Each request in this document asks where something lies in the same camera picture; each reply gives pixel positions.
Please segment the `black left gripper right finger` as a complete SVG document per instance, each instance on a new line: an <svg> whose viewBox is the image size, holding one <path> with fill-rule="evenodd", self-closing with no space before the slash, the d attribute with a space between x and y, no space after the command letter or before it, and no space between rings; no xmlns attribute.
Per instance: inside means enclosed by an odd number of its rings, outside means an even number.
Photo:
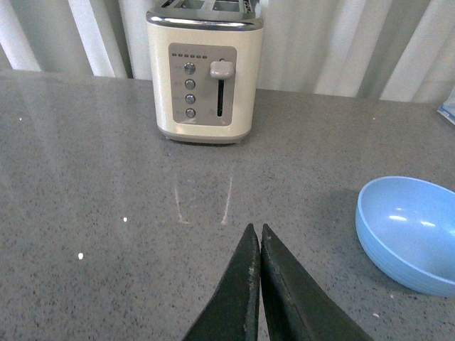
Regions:
<svg viewBox="0 0 455 341"><path fill-rule="evenodd" d="M261 286L271 340L372 340L264 224Z"/></svg>

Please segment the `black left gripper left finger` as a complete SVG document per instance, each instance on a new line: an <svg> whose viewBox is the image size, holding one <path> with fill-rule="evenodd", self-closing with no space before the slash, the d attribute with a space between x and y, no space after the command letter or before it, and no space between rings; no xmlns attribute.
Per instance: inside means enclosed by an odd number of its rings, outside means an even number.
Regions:
<svg viewBox="0 0 455 341"><path fill-rule="evenodd" d="M248 224L221 280L184 340L256 340L261 256Z"/></svg>

